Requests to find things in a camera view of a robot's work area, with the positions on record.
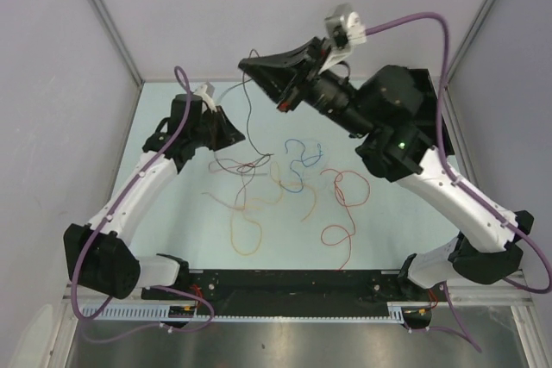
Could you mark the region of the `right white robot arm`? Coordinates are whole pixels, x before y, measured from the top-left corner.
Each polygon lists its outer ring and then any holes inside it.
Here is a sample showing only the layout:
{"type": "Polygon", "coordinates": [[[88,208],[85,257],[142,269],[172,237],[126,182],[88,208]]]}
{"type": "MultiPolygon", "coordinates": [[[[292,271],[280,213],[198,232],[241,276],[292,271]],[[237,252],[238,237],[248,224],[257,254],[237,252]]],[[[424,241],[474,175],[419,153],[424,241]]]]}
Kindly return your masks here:
{"type": "Polygon", "coordinates": [[[238,66],[279,111],[308,103],[350,137],[361,138],[355,151],[373,176],[420,196],[458,228],[449,243],[405,260],[399,293],[417,300],[456,276],[493,284],[517,271],[523,251],[509,227],[527,234],[533,217],[500,207],[489,212],[493,201],[439,156],[430,133],[436,95],[428,71],[385,65],[355,88],[326,68],[329,57],[329,41],[313,38],[288,53],[242,59],[238,66]]]}

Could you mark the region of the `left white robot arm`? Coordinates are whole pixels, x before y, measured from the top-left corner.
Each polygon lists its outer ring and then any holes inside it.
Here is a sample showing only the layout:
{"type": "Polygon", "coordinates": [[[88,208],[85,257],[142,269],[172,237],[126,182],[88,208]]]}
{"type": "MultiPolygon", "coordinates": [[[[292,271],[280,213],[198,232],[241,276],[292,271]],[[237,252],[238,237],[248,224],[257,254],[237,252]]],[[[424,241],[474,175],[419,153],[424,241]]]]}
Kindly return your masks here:
{"type": "Polygon", "coordinates": [[[212,152],[245,139],[208,94],[208,84],[178,94],[171,113],[146,140],[139,162],[123,187],[85,225],[72,224],[63,236],[72,284],[124,299],[135,288],[159,285],[171,298],[185,296],[190,277],[181,259],[157,254],[137,258],[129,249],[157,196],[200,147],[212,152]]]}

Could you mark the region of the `black compartment bin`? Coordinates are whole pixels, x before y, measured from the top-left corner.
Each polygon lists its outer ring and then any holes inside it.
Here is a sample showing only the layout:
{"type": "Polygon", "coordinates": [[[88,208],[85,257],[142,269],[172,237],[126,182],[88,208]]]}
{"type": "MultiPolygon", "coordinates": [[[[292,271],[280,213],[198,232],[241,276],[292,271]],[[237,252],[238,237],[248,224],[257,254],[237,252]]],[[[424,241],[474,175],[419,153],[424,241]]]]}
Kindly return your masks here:
{"type": "Polygon", "coordinates": [[[436,136],[436,105],[437,94],[427,69],[410,69],[415,86],[423,93],[423,102],[420,105],[417,114],[414,116],[415,124],[427,135],[435,144],[436,136]]]}

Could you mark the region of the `left aluminium frame post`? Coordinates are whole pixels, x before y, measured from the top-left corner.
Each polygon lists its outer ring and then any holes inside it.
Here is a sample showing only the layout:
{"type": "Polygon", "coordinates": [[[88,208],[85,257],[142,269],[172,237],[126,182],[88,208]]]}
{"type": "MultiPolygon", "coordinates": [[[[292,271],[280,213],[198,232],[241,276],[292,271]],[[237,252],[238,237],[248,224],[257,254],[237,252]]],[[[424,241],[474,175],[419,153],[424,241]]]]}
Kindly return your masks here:
{"type": "Polygon", "coordinates": [[[125,44],[123,37],[118,30],[116,23],[109,12],[109,9],[104,0],[87,0],[97,17],[103,31],[107,35],[111,45],[114,47],[116,54],[121,60],[126,72],[132,78],[134,84],[140,89],[144,84],[144,79],[138,70],[138,67],[131,56],[131,53],[125,44]]]}

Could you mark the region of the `aluminium frame post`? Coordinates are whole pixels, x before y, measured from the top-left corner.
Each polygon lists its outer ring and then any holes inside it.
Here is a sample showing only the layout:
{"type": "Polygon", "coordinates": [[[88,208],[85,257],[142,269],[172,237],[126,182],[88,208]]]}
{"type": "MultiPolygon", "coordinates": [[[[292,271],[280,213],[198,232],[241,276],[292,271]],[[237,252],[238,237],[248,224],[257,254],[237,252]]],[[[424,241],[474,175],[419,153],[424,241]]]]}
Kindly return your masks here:
{"type": "Polygon", "coordinates": [[[477,12],[471,21],[467,32],[463,36],[460,45],[456,49],[448,65],[448,80],[451,81],[458,67],[465,59],[469,48],[473,45],[477,35],[484,23],[491,14],[491,11],[498,0],[482,0],[477,12]]]}
{"type": "Polygon", "coordinates": [[[144,79],[138,70],[138,67],[131,56],[131,53],[125,44],[123,37],[118,30],[116,23],[109,12],[109,9],[104,0],[87,0],[97,17],[103,31],[107,35],[111,45],[114,47],[116,54],[121,60],[126,72],[132,78],[134,84],[140,89],[144,84],[144,79]]]}

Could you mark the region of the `right aluminium frame post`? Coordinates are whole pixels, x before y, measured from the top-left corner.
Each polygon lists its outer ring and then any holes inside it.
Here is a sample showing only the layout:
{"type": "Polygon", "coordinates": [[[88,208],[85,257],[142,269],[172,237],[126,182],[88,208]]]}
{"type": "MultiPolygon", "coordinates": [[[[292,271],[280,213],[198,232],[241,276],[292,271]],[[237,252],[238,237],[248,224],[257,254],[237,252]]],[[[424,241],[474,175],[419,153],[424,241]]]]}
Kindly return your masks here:
{"type": "Polygon", "coordinates": [[[482,0],[477,12],[471,21],[467,32],[463,36],[460,45],[456,49],[448,65],[448,80],[451,81],[458,67],[465,59],[469,48],[473,45],[477,35],[484,23],[491,14],[491,11],[498,0],[482,0]]]}

